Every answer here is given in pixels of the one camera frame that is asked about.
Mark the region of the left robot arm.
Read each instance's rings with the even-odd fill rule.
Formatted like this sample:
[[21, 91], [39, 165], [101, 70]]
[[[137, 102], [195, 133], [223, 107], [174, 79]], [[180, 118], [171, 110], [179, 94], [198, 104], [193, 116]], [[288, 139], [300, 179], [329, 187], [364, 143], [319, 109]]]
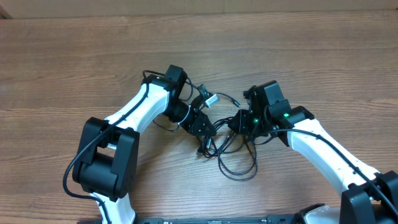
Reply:
[[65, 175], [72, 176], [94, 200], [101, 212], [100, 223], [134, 223], [135, 211], [128, 193], [136, 176], [140, 135], [160, 114], [192, 136], [215, 136], [216, 130], [201, 111], [218, 102], [218, 96], [203, 85], [187, 104], [180, 99], [190, 83], [183, 68], [171, 65], [165, 74], [143, 71], [137, 95], [118, 112], [105, 119], [91, 117], [84, 125], [76, 157]]

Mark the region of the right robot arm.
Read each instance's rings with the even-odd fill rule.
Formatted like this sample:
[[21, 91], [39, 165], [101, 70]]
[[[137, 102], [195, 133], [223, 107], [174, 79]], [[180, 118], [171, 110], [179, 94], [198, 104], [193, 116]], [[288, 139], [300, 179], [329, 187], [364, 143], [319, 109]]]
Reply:
[[305, 157], [336, 190], [338, 208], [318, 203], [293, 215], [291, 223], [397, 223], [397, 173], [381, 173], [334, 140], [303, 106], [292, 108], [277, 81], [243, 93], [249, 109], [239, 110], [231, 130], [249, 140], [280, 139]]

